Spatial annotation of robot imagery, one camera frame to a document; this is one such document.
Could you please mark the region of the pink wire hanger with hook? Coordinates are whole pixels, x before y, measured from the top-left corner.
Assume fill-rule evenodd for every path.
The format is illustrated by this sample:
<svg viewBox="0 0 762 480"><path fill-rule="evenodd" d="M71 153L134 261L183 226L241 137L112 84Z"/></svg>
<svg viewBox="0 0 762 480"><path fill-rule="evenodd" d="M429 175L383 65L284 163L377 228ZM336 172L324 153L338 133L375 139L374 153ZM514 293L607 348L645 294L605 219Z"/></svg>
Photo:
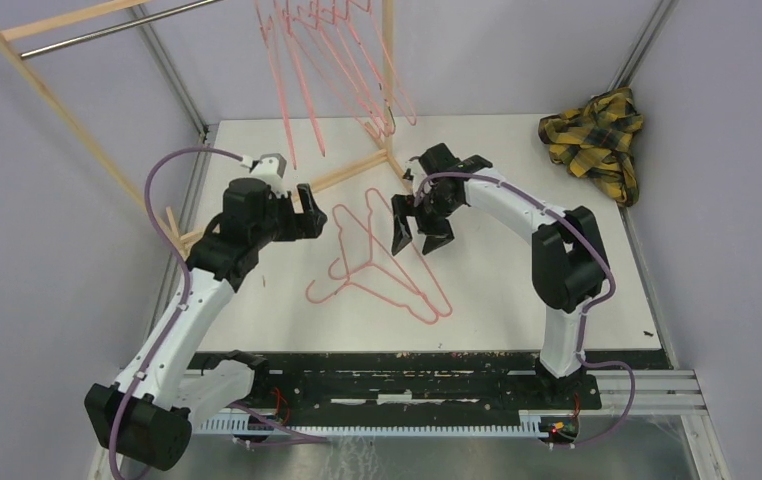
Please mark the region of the pink wire hanger with hook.
<svg viewBox="0 0 762 480"><path fill-rule="evenodd" d="M352 296L367 300L370 307L392 307L426 325L434 325L453 312L445 297L432 298L429 290L410 278L372 266L343 276L329 275L324 280L312 280L304 295L314 305Z"/></svg>

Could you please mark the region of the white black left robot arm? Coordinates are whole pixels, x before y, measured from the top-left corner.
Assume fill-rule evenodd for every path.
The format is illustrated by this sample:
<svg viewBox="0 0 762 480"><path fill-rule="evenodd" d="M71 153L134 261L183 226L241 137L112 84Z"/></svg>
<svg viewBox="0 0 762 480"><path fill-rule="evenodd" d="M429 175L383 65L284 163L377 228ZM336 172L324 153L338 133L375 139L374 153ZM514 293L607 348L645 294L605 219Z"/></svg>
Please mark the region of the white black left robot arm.
<svg viewBox="0 0 762 480"><path fill-rule="evenodd" d="M193 431L234 401L250 407L270 397L270 378L260 373L263 359L241 353L215 371L184 385L182 379L214 320L257 266L272 242L318 238L327 221L311 187L280 193L259 178L231 181L223 207L183 264L182 281L158 325L134 359L108 386L94 384L84 407L98 443L112 456L123 455L147 469L173 468Z"/></svg>

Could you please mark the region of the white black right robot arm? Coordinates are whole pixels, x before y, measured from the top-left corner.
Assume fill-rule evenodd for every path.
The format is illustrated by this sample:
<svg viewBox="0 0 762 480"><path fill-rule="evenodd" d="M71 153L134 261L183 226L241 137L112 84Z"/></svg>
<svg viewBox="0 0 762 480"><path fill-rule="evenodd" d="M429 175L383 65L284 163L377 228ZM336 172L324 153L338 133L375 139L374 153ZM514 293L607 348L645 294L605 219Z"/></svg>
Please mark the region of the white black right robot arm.
<svg viewBox="0 0 762 480"><path fill-rule="evenodd" d="M537 400L559 408L575 393L573 380L587 368L584 351L590 311L610 300L616 282L595 214L587 207L560 209L511 183L480 155L456 157L439 143L409 162L411 193L391 198L397 255L415 234L423 254L454 239L451 215L475 208L509 228L531 248L531 282L546 306L543 346L535 363Z"/></svg>

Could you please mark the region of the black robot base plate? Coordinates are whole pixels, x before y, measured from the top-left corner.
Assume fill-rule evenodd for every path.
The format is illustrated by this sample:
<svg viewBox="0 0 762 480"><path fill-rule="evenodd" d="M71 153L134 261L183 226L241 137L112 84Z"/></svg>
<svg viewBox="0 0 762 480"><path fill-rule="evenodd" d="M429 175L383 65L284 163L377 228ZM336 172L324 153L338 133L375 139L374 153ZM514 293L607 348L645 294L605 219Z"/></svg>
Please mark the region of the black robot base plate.
<svg viewBox="0 0 762 480"><path fill-rule="evenodd" d="M594 351L601 370L551 382L532 351L267 352L245 405L293 427L509 426L521 411L602 409L605 377L626 363L666 368L661 350Z"/></svg>

